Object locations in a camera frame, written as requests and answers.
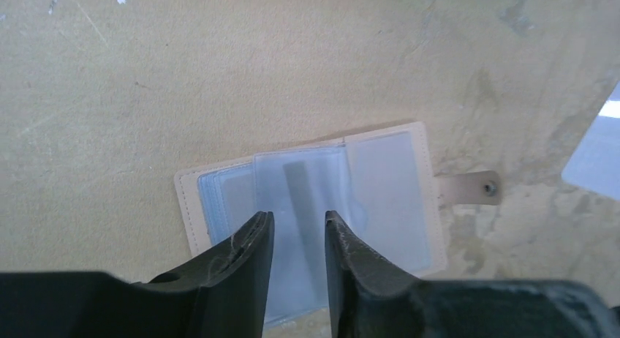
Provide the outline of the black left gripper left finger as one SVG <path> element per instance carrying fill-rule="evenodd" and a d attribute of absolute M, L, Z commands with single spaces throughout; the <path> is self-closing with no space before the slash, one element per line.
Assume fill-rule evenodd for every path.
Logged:
<path fill-rule="evenodd" d="M 150 282 L 102 271 L 1 274 L 3 337 L 261 337 L 274 218 L 260 211 L 229 238 Z"/>

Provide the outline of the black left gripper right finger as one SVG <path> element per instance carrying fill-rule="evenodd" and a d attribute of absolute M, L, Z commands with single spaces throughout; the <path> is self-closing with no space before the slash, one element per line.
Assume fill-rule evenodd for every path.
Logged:
<path fill-rule="evenodd" d="M 619 309 L 565 280 L 424 280 L 325 215 L 333 337 L 617 337 Z"/>

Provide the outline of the beige leather card holder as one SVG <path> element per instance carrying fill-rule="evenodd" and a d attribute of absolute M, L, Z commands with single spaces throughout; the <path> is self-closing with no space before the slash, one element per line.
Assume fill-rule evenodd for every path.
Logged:
<path fill-rule="evenodd" d="M 435 176 L 421 122 L 180 170 L 174 184 L 193 255 L 234 234 L 256 212 L 273 213 L 266 328 L 328 305 L 328 211 L 421 277 L 447 267 L 440 206 L 502 199 L 492 170 Z"/>

